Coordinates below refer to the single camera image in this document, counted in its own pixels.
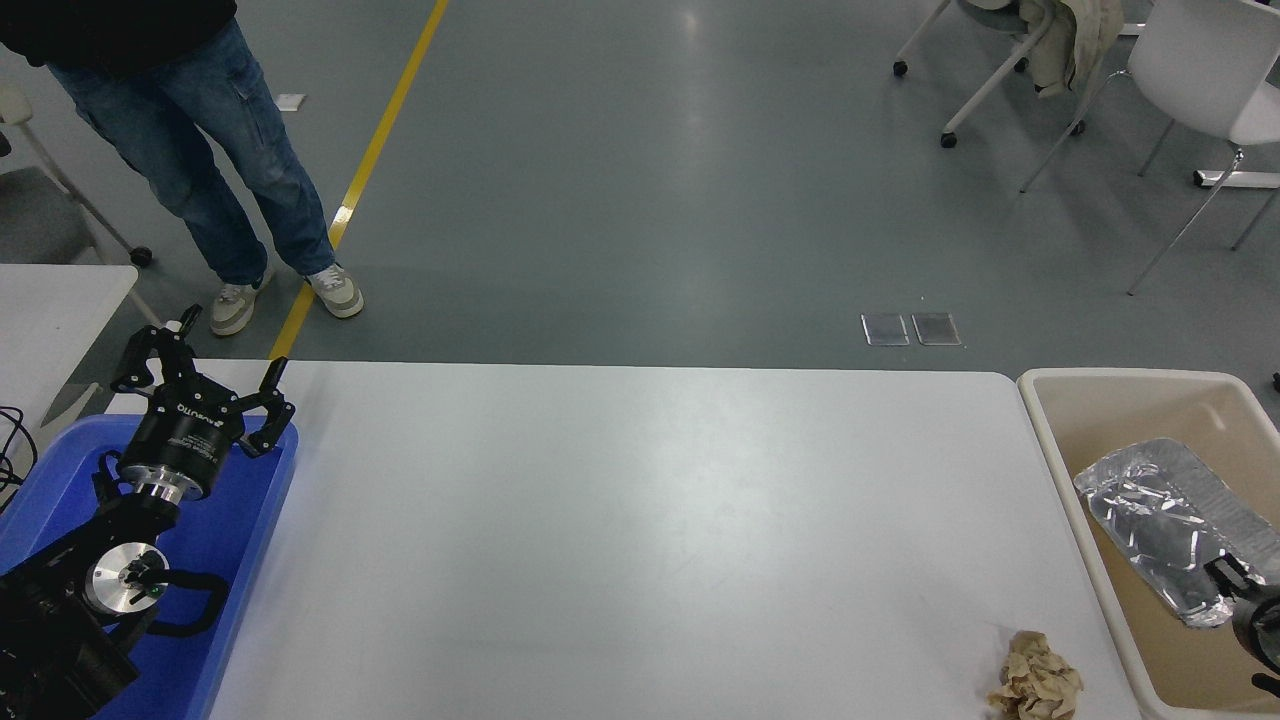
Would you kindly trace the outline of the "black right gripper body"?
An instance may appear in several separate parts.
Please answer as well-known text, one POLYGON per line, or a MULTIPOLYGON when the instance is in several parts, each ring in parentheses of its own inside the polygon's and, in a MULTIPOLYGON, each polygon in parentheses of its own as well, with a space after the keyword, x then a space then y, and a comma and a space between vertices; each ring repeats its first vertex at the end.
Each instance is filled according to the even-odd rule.
POLYGON ((1231 628, 1242 647, 1270 671, 1279 673, 1277 588, 1235 593, 1231 628))

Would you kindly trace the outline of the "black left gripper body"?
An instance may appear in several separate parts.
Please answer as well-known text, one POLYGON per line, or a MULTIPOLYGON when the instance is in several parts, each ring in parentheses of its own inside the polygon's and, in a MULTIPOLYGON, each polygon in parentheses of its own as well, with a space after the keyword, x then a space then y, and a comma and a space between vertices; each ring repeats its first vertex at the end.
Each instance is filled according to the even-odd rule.
POLYGON ((119 457, 116 473, 134 488, 156 486, 170 495, 207 497, 243 434, 243 416, 228 407, 154 404, 119 457))

